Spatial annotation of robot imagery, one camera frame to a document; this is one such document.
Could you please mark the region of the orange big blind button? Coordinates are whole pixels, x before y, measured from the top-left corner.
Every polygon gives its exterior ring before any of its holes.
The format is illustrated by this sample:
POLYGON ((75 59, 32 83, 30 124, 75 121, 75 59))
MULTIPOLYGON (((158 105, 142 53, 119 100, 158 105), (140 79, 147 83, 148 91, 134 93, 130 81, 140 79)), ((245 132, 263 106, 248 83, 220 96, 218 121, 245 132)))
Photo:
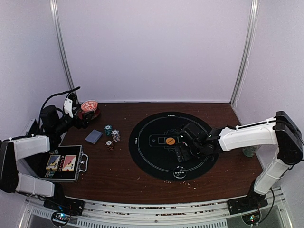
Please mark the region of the orange big blind button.
POLYGON ((165 142, 167 145, 174 145, 176 141, 173 137, 168 137, 166 138, 165 142))

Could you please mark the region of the blue white chip stack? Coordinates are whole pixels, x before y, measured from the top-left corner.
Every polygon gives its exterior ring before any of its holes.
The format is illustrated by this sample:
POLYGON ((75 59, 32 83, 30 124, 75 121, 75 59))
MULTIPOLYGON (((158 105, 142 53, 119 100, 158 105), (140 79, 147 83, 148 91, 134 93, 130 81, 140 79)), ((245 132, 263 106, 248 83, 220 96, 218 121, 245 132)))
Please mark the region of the blue white chip stack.
POLYGON ((117 129, 112 130, 111 136, 114 142, 119 142, 121 140, 120 132, 117 129))

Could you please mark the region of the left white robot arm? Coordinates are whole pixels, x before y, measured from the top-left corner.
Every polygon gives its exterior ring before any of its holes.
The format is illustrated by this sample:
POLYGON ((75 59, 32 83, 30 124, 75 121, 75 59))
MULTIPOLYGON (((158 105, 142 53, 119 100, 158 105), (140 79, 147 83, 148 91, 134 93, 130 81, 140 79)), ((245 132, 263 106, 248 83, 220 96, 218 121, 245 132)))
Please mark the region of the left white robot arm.
POLYGON ((37 135, 4 140, 0 144, 0 188, 6 193, 25 193, 50 197, 49 202, 58 211, 68 207, 56 182, 77 181, 81 172, 81 146, 61 146, 61 136, 71 127, 86 128, 94 110, 49 105, 42 109, 42 127, 37 135))

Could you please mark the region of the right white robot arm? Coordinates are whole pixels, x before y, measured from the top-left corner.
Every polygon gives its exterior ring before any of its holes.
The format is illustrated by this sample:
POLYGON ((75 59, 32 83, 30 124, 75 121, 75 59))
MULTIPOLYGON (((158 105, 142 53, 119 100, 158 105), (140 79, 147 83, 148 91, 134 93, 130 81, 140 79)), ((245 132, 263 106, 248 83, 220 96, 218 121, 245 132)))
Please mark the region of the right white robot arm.
POLYGON ((259 205, 268 191, 287 170, 304 159, 302 133, 285 111, 274 117, 247 125, 213 128, 204 133, 193 123, 185 125, 178 136, 182 145, 175 147, 178 161, 200 159, 239 148, 255 148, 257 152, 274 149, 273 159, 252 182, 243 204, 246 209, 259 205))

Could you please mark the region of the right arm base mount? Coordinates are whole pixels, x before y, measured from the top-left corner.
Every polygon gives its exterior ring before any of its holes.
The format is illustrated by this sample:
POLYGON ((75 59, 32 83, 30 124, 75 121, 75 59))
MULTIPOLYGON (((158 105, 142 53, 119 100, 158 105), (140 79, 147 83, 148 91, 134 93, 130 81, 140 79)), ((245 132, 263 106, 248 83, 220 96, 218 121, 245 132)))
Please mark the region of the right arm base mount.
POLYGON ((248 196, 230 199, 227 201, 230 215, 245 213, 252 210, 257 210, 268 205, 265 198, 258 199, 257 197, 250 198, 248 196))

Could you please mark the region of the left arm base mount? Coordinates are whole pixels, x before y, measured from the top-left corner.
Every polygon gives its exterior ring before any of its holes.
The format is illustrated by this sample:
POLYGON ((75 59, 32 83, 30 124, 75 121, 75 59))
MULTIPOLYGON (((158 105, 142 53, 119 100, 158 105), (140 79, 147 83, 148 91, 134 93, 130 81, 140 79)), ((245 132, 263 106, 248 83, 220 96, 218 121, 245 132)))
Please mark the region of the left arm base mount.
POLYGON ((64 198, 62 201, 54 198, 42 197, 43 206, 48 209, 60 211, 71 216, 83 214, 85 202, 83 200, 64 198))

